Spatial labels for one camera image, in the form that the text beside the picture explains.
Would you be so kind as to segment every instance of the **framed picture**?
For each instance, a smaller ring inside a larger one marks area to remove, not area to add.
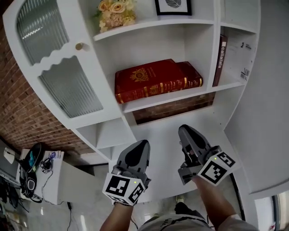
[[[157,15],[192,15],[191,0],[155,0]]]

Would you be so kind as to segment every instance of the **round knob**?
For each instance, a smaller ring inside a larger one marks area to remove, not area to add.
[[[83,43],[82,43],[82,42],[77,43],[77,44],[75,45],[75,48],[76,48],[78,51],[81,50],[81,49],[83,48]]]

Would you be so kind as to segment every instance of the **cabinet door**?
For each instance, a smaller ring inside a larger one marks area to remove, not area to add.
[[[122,115],[95,53],[86,10],[78,0],[15,0],[3,16],[25,78],[70,129]]]

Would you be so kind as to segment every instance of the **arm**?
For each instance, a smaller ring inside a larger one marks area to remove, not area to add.
[[[236,212],[217,187],[198,176],[192,180],[197,185],[208,216],[217,230],[220,224]]]
[[[100,231],[128,231],[133,208],[133,206],[116,203]]]

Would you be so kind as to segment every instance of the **gold embossed emblem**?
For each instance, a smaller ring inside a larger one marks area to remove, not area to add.
[[[131,75],[131,79],[135,82],[143,82],[143,81],[149,81],[149,76],[146,73],[144,68],[138,69]]]
[[[149,93],[151,95],[158,94],[158,86],[157,85],[151,86],[149,89],[150,89]]]

